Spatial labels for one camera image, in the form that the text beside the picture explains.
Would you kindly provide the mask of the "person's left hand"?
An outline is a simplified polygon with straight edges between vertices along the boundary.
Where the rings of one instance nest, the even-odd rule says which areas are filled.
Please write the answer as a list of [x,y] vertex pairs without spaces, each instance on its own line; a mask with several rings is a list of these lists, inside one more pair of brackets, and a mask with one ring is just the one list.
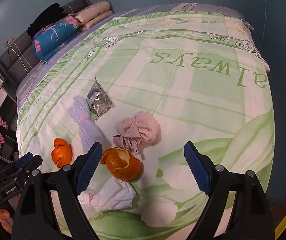
[[10,213],[5,209],[0,209],[0,223],[4,230],[6,230],[8,233],[12,233],[12,224],[9,222],[10,219]]

